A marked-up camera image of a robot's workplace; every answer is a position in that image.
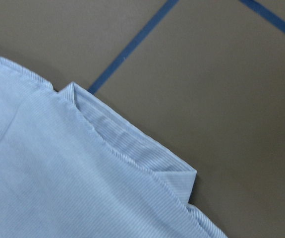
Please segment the light blue striped shirt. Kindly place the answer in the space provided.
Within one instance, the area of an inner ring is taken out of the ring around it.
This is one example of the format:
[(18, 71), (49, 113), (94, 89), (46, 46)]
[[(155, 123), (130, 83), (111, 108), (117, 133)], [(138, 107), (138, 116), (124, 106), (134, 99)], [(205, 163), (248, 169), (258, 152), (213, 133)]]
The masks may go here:
[(196, 170), (72, 82), (0, 57), (0, 238), (223, 238)]

